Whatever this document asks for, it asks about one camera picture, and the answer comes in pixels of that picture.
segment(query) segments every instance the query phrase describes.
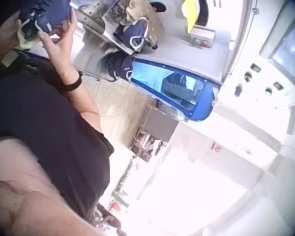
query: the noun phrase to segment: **floor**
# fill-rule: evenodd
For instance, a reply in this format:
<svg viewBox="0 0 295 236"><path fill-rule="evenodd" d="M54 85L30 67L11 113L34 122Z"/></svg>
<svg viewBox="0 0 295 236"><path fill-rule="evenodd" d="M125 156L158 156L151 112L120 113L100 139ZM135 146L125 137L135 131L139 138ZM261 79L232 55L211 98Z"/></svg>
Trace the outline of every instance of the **floor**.
<svg viewBox="0 0 295 236"><path fill-rule="evenodd" d="M99 82L88 76L83 80L99 108L101 127L107 139L128 147L151 98L123 80Z"/></svg>

